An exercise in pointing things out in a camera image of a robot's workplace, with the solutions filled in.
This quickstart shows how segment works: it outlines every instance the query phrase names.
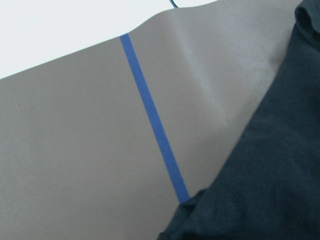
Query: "white surface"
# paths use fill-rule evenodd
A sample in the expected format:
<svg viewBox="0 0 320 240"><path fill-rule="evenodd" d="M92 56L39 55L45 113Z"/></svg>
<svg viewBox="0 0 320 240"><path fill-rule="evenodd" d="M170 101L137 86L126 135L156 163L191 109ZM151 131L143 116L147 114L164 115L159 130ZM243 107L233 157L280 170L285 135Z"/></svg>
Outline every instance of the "white surface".
<svg viewBox="0 0 320 240"><path fill-rule="evenodd" d="M0 79L118 37L172 8L169 0L1 0Z"/></svg>

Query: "gray surface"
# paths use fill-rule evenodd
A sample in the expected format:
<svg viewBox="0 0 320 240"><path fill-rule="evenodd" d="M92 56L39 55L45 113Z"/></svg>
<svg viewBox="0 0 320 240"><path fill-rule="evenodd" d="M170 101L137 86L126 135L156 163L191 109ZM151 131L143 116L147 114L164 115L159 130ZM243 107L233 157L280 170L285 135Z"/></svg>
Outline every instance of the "gray surface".
<svg viewBox="0 0 320 240"><path fill-rule="evenodd" d="M191 195L215 179L285 55L299 0L220 0L130 33Z"/></svg>
<svg viewBox="0 0 320 240"><path fill-rule="evenodd" d="M187 188L270 85L296 0L174 9L130 33ZM155 239L177 198L120 40L0 80L0 239Z"/></svg>

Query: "black cable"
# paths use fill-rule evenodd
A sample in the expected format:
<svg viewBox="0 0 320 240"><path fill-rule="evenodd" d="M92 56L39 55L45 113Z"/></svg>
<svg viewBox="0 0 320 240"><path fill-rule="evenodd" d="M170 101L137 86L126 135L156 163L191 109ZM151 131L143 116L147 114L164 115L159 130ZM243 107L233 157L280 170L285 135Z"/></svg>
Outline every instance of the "black cable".
<svg viewBox="0 0 320 240"><path fill-rule="evenodd" d="M174 0L170 0L170 3L171 3L172 6L174 6L175 8L179 8L179 7L175 4Z"/></svg>

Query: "blue stripe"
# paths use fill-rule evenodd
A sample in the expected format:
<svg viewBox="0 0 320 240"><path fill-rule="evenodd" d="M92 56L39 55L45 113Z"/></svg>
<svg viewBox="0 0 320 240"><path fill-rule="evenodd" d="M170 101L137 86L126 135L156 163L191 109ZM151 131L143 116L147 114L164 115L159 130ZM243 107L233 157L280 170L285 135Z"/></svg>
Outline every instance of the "blue stripe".
<svg viewBox="0 0 320 240"><path fill-rule="evenodd" d="M155 103L152 99L145 77L142 73L139 61L137 59L134 47L132 46L130 37L125 34L120 37L124 52L129 62L136 86L139 90L145 111L148 115L154 136L160 148L166 169L171 178L176 196L180 203L189 199L189 194L181 176L178 164L176 162L174 153L169 144L165 129L161 123L159 114L157 112Z"/></svg>

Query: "black fabric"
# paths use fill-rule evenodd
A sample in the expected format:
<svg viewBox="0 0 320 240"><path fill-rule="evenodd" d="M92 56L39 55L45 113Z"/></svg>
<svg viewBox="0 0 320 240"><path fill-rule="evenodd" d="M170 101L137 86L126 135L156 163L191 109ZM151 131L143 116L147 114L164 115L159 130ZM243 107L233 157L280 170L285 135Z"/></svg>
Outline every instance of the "black fabric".
<svg viewBox="0 0 320 240"><path fill-rule="evenodd" d="M277 76L221 172L158 240L320 240L320 1L295 16Z"/></svg>

